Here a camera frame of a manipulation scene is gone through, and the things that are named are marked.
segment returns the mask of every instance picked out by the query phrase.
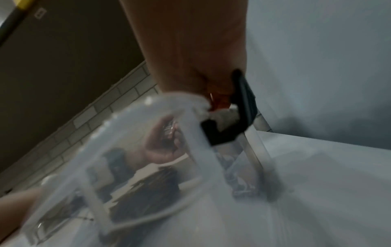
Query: black clip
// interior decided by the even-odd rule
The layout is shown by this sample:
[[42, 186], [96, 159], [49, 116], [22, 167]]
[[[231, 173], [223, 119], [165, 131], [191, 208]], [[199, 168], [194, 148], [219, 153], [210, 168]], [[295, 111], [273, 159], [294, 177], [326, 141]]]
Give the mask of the black clip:
[[257, 116], [258, 109], [255, 103], [255, 96], [241, 70], [234, 70], [231, 80], [235, 90], [231, 96], [231, 103], [237, 105], [240, 119], [237, 123], [221, 132], [218, 131], [217, 123], [214, 120], [208, 119], [203, 121], [201, 127], [211, 146], [234, 141], [240, 133], [246, 131], [253, 124]]

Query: table surface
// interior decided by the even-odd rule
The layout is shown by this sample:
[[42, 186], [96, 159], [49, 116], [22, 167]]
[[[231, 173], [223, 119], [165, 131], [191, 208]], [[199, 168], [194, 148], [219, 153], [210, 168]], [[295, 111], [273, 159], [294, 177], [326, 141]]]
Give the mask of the table surface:
[[391, 151], [257, 135], [275, 168], [268, 181], [283, 188], [276, 200], [236, 201], [222, 179], [144, 245], [389, 246]]

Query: wall outlet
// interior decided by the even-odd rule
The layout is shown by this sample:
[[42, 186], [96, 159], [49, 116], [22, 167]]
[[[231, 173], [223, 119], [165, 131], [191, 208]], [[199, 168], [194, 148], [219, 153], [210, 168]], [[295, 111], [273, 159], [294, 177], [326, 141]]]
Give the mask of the wall outlet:
[[46, 14], [47, 10], [40, 7], [34, 14], [34, 17], [37, 18], [38, 20], [40, 20], [45, 14]]

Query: transparent plastic container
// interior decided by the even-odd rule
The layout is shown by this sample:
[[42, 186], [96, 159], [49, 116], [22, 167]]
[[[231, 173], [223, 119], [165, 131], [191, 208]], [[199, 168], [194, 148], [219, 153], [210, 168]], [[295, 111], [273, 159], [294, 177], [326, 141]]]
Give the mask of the transparent plastic container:
[[262, 194], [259, 178], [238, 143], [209, 145], [209, 107], [177, 93], [114, 114], [44, 186], [30, 245], [261, 246], [262, 207], [238, 202]]

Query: person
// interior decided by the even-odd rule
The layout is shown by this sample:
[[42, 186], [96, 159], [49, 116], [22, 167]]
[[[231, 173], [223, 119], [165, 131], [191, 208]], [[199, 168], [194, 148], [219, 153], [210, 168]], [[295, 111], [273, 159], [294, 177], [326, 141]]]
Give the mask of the person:
[[[200, 94], [215, 109], [230, 105], [231, 73], [238, 68], [246, 71], [246, 0], [120, 2], [163, 92]], [[153, 133], [150, 140], [156, 137]], [[183, 152], [154, 145], [143, 148], [143, 164], [169, 161]], [[34, 188], [0, 199], [0, 240], [21, 224], [39, 195], [40, 189]]]

